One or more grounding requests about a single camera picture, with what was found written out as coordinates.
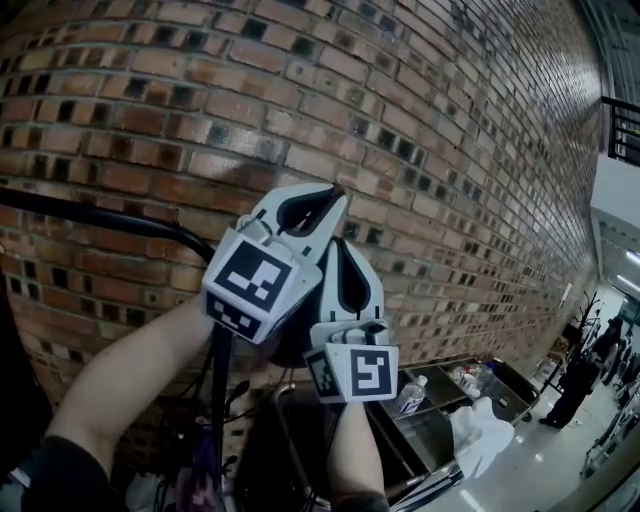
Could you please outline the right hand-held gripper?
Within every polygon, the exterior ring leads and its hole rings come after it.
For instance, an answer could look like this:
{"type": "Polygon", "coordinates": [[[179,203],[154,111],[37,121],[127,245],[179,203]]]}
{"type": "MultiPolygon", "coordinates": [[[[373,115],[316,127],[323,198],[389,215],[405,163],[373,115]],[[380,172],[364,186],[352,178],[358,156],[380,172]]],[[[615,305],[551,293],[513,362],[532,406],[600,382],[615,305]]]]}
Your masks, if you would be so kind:
{"type": "MultiPolygon", "coordinates": [[[[384,320],[351,319],[340,302],[341,249],[329,243],[325,259],[319,320],[310,330],[311,349],[304,353],[319,401],[345,404],[385,401],[397,396],[399,349],[390,343],[384,320]]],[[[384,292],[377,273],[352,244],[344,243],[344,299],[358,319],[384,316],[384,292]]]]}

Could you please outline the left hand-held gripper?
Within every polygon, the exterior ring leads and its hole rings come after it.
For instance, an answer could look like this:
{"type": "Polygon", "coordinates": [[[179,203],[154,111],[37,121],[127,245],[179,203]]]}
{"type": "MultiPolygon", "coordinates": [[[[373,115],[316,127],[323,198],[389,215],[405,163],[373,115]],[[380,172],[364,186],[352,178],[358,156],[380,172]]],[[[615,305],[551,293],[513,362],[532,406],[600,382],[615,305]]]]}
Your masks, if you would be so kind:
{"type": "Polygon", "coordinates": [[[204,312],[254,345],[265,342],[320,284],[316,264],[345,208],[330,184],[272,189],[226,230],[202,280],[204,312]]]}

